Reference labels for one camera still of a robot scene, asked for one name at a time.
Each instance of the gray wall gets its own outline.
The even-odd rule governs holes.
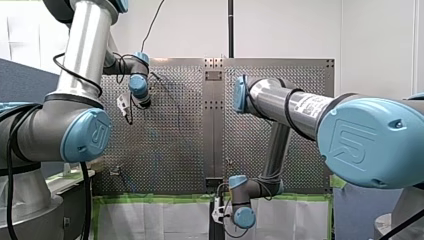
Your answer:
[[[58,76],[0,59],[0,102],[42,103],[56,89]],[[43,163],[45,177],[61,172],[63,163]]]
[[[334,226],[337,240],[373,238],[374,220],[392,212],[402,190],[377,190],[346,184],[334,189]]]

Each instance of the wire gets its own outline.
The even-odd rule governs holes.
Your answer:
[[[258,178],[252,178],[252,181],[254,181],[254,182],[256,182],[257,184],[259,184],[260,185],[260,187],[262,187],[262,188],[264,188],[267,192],[268,192],[268,194],[269,194],[269,196],[267,196],[267,197],[264,197],[264,199],[265,200],[267,200],[267,201],[271,201],[272,200],[272,192],[271,192],[271,190],[269,190],[269,188],[262,182],[262,180],[261,179],[258,179]]]
[[[12,209],[13,209],[13,194],[14,194],[14,178],[13,178],[13,163],[12,163],[12,148],[11,143],[17,137],[18,129],[22,126],[25,120],[37,109],[41,108],[39,104],[28,104],[20,108],[9,110],[8,112],[0,115],[0,122],[4,119],[12,116],[19,112],[25,112],[22,118],[16,123],[13,129],[10,131],[9,139],[6,146],[6,165],[7,165],[7,176],[8,176],[8,188],[7,188],[7,207],[6,207],[6,222],[9,236],[12,240],[17,240],[16,232],[13,226]]]
[[[91,225],[91,184],[90,176],[88,175],[88,169],[85,162],[81,162],[81,171],[84,178],[84,188],[85,188],[85,219],[83,226],[83,233],[81,237],[84,240],[88,240],[90,235],[90,225]]]
[[[171,91],[162,82],[162,78],[159,77],[155,72],[152,72],[151,74],[158,80],[159,84],[168,93],[169,98],[171,98],[171,100],[175,103],[175,106],[177,106],[177,111],[178,111],[178,115],[177,115],[178,132],[180,133],[181,136],[183,136],[183,134],[181,132],[181,108],[180,108],[180,105],[178,104],[177,100],[175,100],[175,98],[172,96]]]
[[[228,186],[228,183],[221,183],[221,184],[219,184],[218,185],[218,188],[216,189],[216,194],[215,194],[215,196],[221,196],[221,194],[220,194],[220,189],[221,189],[221,187],[222,186]]]
[[[140,60],[138,57],[136,57],[136,56],[134,56],[134,55],[132,55],[132,54],[124,54],[124,55],[121,55],[121,54],[119,54],[119,53],[116,53],[116,52],[114,52],[113,53],[114,55],[117,55],[119,58],[118,58],[118,67],[119,67],[119,74],[116,74],[116,83],[117,84],[121,84],[123,81],[124,81],[124,78],[125,78],[125,73],[127,72],[127,63],[125,62],[125,58],[133,58],[133,59],[135,59],[135,60],[137,60],[138,62],[140,62],[141,64],[144,64],[144,65],[146,65],[146,63],[145,62],[143,62],[142,60]],[[132,95],[132,93],[130,93],[130,116],[128,117],[128,115],[127,116],[125,116],[125,121],[129,124],[129,125],[133,125],[133,123],[134,123],[134,116],[133,116],[133,109],[132,109],[132,107],[133,107],[133,105],[136,107],[136,108],[138,108],[138,109],[140,109],[140,110],[145,110],[146,108],[143,108],[143,107],[140,107],[140,106],[138,106],[138,104],[136,104],[135,102],[134,102],[134,99],[133,99],[133,95]]]
[[[100,96],[102,96],[102,94],[103,94],[103,90],[102,90],[102,87],[100,87],[100,85],[99,84],[97,84],[96,82],[94,82],[94,81],[92,81],[92,80],[90,80],[90,79],[87,79],[87,78],[85,78],[85,77],[83,77],[83,76],[81,76],[81,75],[79,75],[78,73],[76,73],[76,72],[73,72],[73,71],[71,71],[71,70],[69,70],[69,69],[67,69],[64,65],[62,65],[57,59],[58,58],[60,58],[60,57],[63,57],[63,56],[65,56],[65,53],[61,53],[61,54],[58,54],[58,55],[56,55],[56,56],[54,56],[53,57],[53,62],[60,68],[60,69],[62,69],[63,71],[65,71],[65,72],[67,72],[69,75],[71,75],[71,76],[73,76],[73,77],[76,77],[78,80],[82,80],[82,81],[85,81],[85,82],[87,82],[87,83],[89,83],[89,84],[91,84],[91,85],[93,85],[95,88],[97,88],[97,90],[99,91],[99,95],[98,95],[98,97],[100,97]]]
[[[144,38],[144,40],[143,40],[143,44],[141,45],[141,52],[143,52],[143,50],[144,50],[144,44],[146,43],[147,38],[149,38],[150,32],[152,31],[153,24],[155,23],[156,18],[157,18],[157,16],[158,16],[159,11],[160,11],[160,9],[161,9],[161,7],[162,7],[162,4],[163,4],[164,2],[165,2],[165,0],[162,0],[162,1],[160,2],[159,7],[158,7],[158,9],[156,10],[155,16],[153,17],[153,20],[152,20],[152,22],[150,23],[149,31],[147,31],[146,37]]]
[[[291,116],[290,116],[290,109],[289,109],[289,103],[290,103],[290,98],[291,96],[296,93],[296,92],[304,92],[302,89],[300,88],[295,88],[292,89],[289,94],[287,94],[286,99],[284,101],[284,114],[286,115],[286,119],[287,122],[289,123],[290,127],[297,133],[299,134],[299,136],[310,140],[310,141],[315,141],[314,139],[312,139],[311,137],[309,137],[308,135],[306,135],[304,132],[302,132],[297,126],[296,124],[294,124]]]
[[[227,212],[228,204],[230,203],[230,201],[231,201],[231,197],[228,199],[227,203],[225,204],[225,207],[224,207],[224,218],[229,217],[228,215],[225,215],[225,213]],[[244,231],[241,235],[239,235],[239,236],[234,236],[234,235],[232,235],[231,233],[229,233],[229,232],[227,231],[227,228],[225,228],[225,221],[224,221],[224,220],[222,220],[222,227],[224,228],[225,233],[226,233],[228,236],[232,237],[232,238],[242,238],[242,237],[244,237],[244,235],[246,235],[246,233],[249,231],[249,229],[246,229],[246,230],[245,230],[245,231]]]
[[[272,127],[272,123],[270,123],[270,121],[273,121],[273,120],[272,120],[272,119],[269,119],[268,117],[266,117],[265,115],[263,115],[263,114],[259,111],[259,109],[256,107],[256,105],[254,104],[254,102],[253,102],[253,97],[252,97],[252,95],[250,95],[250,89],[247,89],[246,75],[243,75],[243,84],[244,84],[245,89],[246,89],[246,95],[247,95],[247,97],[249,98],[250,102],[252,103],[252,107],[253,107],[253,109],[255,109],[255,111],[259,114],[259,117],[263,118],[263,119],[265,120],[265,122],[266,122],[269,126],[271,126],[271,127]]]

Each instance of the cable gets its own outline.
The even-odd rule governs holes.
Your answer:
[[[289,111],[289,103],[290,103],[290,98],[291,96],[296,93],[296,92],[304,92],[302,89],[300,88],[295,88],[292,89],[289,94],[287,94],[286,96],[286,100],[284,101],[284,114],[286,115],[286,119],[287,122],[289,123],[290,127],[297,133],[299,134],[301,137],[307,139],[307,140],[311,140],[314,141],[314,139],[312,139],[311,137],[309,137],[308,135],[306,135],[304,132],[302,132],[297,126],[296,124],[294,124],[293,120],[291,119],[290,116],[290,111]]]
[[[85,188],[85,219],[84,219],[84,227],[83,233],[81,237],[84,240],[88,240],[90,235],[90,225],[91,225],[91,184],[90,184],[90,176],[88,175],[88,169],[85,162],[81,162],[81,171],[84,177],[84,188]]]
[[[388,232],[386,235],[382,236],[379,240],[389,240],[394,235],[398,234],[403,229],[407,228],[412,223],[418,221],[424,216],[424,209],[413,215],[412,217],[408,218],[403,223],[399,224],[399,226],[393,228],[390,232]]]
[[[57,59],[58,58],[60,58],[60,57],[63,57],[63,56],[65,56],[65,53],[61,53],[61,54],[58,54],[58,55],[56,55],[56,56],[54,56],[53,57],[53,62],[60,68],[60,69],[62,69],[63,71],[65,71],[65,72],[67,72],[69,75],[71,75],[71,76],[73,76],[73,77],[76,77],[78,80],[82,80],[82,81],[85,81],[85,82],[87,82],[87,83],[89,83],[89,84],[91,84],[91,85],[93,85],[95,88],[97,88],[97,90],[99,91],[99,95],[98,95],[98,97],[100,97],[100,96],[102,96],[102,94],[103,94],[103,90],[102,90],[102,87],[100,87],[100,85],[99,84],[97,84],[96,82],[94,82],[94,81],[92,81],[92,80],[90,80],[90,79],[87,79],[87,78],[85,78],[85,77],[83,77],[83,76],[81,76],[81,75],[79,75],[78,73],[76,73],[76,72],[73,72],[73,71],[71,71],[71,70],[69,70],[69,69],[67,69],[65,66],[63,66],[59,61],[57,61]]]
[[[183,136],[183,134],[181,132],[181,108],[180,108],[180,105],[175,100],[175,98],[172,96],[171,91],[162,82],[162,78],[159,77],[155,72],[152,72],[151,74],[158,80],[159,84],[166,90],[166,92],[168,93],[168,96],[175,103],[175,106],[177,106],[177,111],[178,111],[178,115],[177,115],[178,132],[180,133],[181,136]]]
[[[220,189],[221,189],[221,187],[222,186],[228,186],[228,183],[221,183],[221,184],[219,184],[218,185],[218,188],[216,189],[216,194],[215,194],[215,196],[221,196],[221,194],[220,194]]]
[[[258,179],[258,178],[252,178],[252,181],[254,181],[257,184],[259,184],[260,187],[263,187],[268,192],[269,196],[268,197],[264,197],[264,199],[267,200],[267,201],[271,201],[272,200],[272,192],[271,192],[271,190],[269,190],[269,188],[267,186],[265,186],[265,184],[262,182],[262,180],[261,179]]]
[[[231,197],[228,199],[227,204],[225,204],[225,207],[224,207],[224,218],[229,217],[228,215],[225,215],[225,213],[227,212],[227,207],[228,207],[228,204],[230,203],[230,201],[231,201]],[[234,236],[234,235],[232,235],[231,233],[229,233],[227,231],[227,228],[225,228],[225,221],[224,220],[222,220],[222,227],[224,228],[225,233],[228,236],[232,237],[232,238],[242,238],[249,231],[249,229],[246,229],[241,235]]]
[[[140,62],[141,64],[146,65],[145,62],[143,62],[141,59],[139,59],[137,56],[134,56],[132,54],[124,54],[124,55],[120,55],[119,53],[114,52],[114,55],[117,55],[118,58],[118,67],[119,67],[119,74],[122,75],[121,79],[119,80],[119,74],[116,74],[116,83],[117,84],[121,84],[124,81],[125,78],[125,73],[127,72],[127,63],[125,62],[125,58],[133,58],[135,60],[137,60],[138,62]],[[125,116],[125,121],[129,124],[129,125],[133,125],[134,123],[134,117],[133,117],[133,105],[140,109],[140,110],[145,110],[146,108],[140,107],[138,106],[133,99],[133,95],[132,93],[130,93],[130,116]]]
[[[12,209],[13,209],[13,194],[14,194],[14,178],[13,178],[13,163],[12,163],[12,148],[11,143],[17,137],[18,129],[22,126],[25,120],[37,109],[41,108],[39,104],[28,104],[11,109],[0,115],[0,122],[4,119],[19,113],[25,112],[22,118],[16,123],[10,131],[9,139],[6,146],[6,165],[8,173],[8,188],[7,188],[7,207],[6,207],[6,222],[9,236],[12,240],[17,240],[16,232],[13,226]]]
[[[165,0],[162,0],[162,1],[160,2],[159,7],[158,7],[158,9],[156,10],[155,16],[153,17],[153,20],[152,20],[152,22],[150,23],[149,31],[147,31],[146,37],[144,38],[144,40],[143,40],[143,44],[141,45],[141,52],[143,52],[143,50],[144,50],[144,44],[146,43],[147,38],[149,38],[150,31],[152,31],[153,24],[155,23],[156,18],[157,18],[158,14],[159,14],[159,10],[161,9],[162,4],[163,4],[164,2],[165,2]]]

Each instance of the metal pegboard wall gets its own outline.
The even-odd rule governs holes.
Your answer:
[[[128,92],[128,77],[120,85],[114,76],[103,77],[101,100],[113,129],[95,177],[96,195],[204,192],[202,68],[153,65],[150,70],[161,80],[149,78],[152,105],[133,108],[132,126],[116,107],[118,96]],[[121,175],[111,176],[116,166]]]
[[[257,177],[264,166],[271,127],[265,120],[249,114],[236,114],[232,109],[234,81],[243,74],[248,77],[279,77],[290,80],[306,92],[332,95],[334,68],[328,60],[273,60],[277,66],[267,66],[266,61],[253,60],[252,65],[225,67],[225,126],[224,167],[228,178],[245,174]],[[282,179],[287,192],[325,193],[329,191],[329,171],[319,154],[315,142],[294,133],[284,162]]]

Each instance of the blue joint cap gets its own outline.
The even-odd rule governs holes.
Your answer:
[[[149,94],[146,78],[141,74],[134,74],[130,77],[128,87],[132,95],[137,99],[143,99]]]
[[[111,122],[105,111],[90,108],[69,125],[60,154],[65,162],[88,162],[100,157],[110,137]]]
[[[234,83],[233,109],[237,113],[246,113],[246,79],[238,77]]]
[[[115,0],[116,6],[118,7],[119,13],[126,13],[128,12],[128,0]]]
[[[242,228],[249,229],[256,223],[255,212],[249,207],[241,207],[234,214],[234,223]]]
[[[396,189],[424,181],[424,116],[402,103],[342,103],[323,118],[317,142],[330,170],[354,185]]]
[[[143,62],[147,63],[147,65],[150,64],[150,59],[149,59],[149,56],[147,56],[147,54],[142,52],[135,52],[134,56],[136,56],[138,59],[142,60]]]
[[[29,102],[6,102],[6,103],[0,103],[0,113],[15,107],[19,107],[21,105],[25,104],[31,104]]]
[[[230,189],[233,189],[233,188],[236,188],[236,187],[242,185],[245,182],[247,182],[246,175],[232,176],[229,179],[229,187],[230,187]]]

